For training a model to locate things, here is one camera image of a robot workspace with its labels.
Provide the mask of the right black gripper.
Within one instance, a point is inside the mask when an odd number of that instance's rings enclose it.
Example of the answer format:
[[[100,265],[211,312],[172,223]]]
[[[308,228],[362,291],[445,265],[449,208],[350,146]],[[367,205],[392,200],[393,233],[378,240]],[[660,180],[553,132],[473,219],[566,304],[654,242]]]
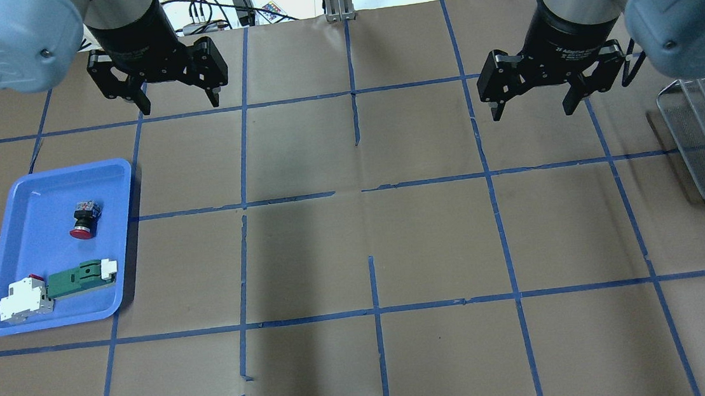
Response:
[[[616,16],[600,24],[576,24],[538,6],[518,55],[491,51],[479,73],[478,94],[489,105],[493,121],[501,120],[507,101],[533,87],[567,80],[567,116],[593,92],[611,89],[626,58],[618,41],[608,41],[618,20]],[[585,76],[582,71],[593,64],[595,69]]]

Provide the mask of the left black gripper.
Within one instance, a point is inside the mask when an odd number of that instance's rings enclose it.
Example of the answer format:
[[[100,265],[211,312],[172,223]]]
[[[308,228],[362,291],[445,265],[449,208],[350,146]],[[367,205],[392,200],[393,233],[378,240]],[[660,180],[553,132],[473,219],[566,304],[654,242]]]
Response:
[[[210,37],[183,44],[167,20],[92,28],[91,34],[100,48],[87,56],[86,71],[105,98],[125,99],[143,115],[150,115],[144,83],[176,81],[202,89],[214,108],[220,106],[220,93],[229,83],[230,72]]]

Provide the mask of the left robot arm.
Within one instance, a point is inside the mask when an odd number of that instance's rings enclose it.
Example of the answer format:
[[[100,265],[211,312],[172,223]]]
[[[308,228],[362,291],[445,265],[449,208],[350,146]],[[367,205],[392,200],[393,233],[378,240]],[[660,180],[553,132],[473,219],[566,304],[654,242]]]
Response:
[[[144,83],[181,82],[218,107],[228,65],[210,37],[183,44],[160,0],[0,0],[0,89],[47,91],[62,82],[84,31],[97,42],[86,70],[105,99],[143,114]]]

